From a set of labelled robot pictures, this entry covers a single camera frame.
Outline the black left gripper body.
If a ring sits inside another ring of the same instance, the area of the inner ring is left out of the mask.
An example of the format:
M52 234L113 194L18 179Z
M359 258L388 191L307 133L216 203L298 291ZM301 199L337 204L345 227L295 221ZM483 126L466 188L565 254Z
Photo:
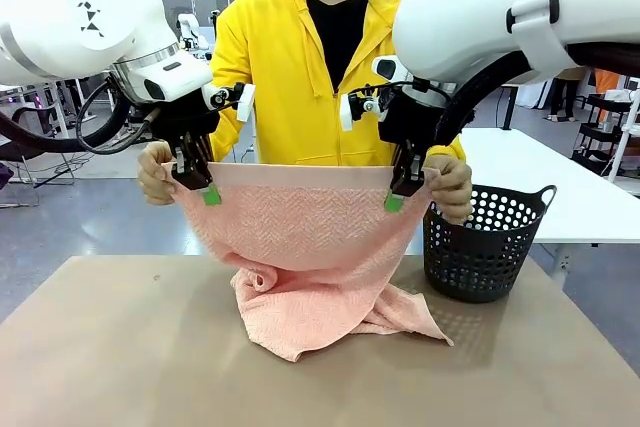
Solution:
M152 135L167 142L174 142L189 133L192 136L213 133L220 121L220 114L208 108L201 91L193 91L171 102L153 104L157 117L150 124Z

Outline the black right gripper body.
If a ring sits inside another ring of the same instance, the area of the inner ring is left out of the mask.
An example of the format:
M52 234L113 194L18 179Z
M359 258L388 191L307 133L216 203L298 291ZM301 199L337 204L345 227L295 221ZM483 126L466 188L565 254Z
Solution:
M384 84L377 94L384 115L378 124L381 141L398 146L436 145L436 127L450 101L444 90L429 86L422 92L412 84Z

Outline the person's right hand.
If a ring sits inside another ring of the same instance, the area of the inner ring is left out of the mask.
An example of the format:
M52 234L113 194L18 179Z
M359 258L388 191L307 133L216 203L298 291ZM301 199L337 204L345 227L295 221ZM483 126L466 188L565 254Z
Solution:
M145 200L156 206L174 203L175 192L163 165L172 160L169 145L164 141L149 143L138 157L138 185Z

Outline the person's left hand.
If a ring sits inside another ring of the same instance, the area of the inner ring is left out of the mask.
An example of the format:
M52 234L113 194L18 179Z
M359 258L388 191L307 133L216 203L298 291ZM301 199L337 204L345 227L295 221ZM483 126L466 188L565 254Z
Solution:
M440 173L430 182L429 189L442 216L451 224L462 225L472 213L470 167L447 155L432 155L425 166Z

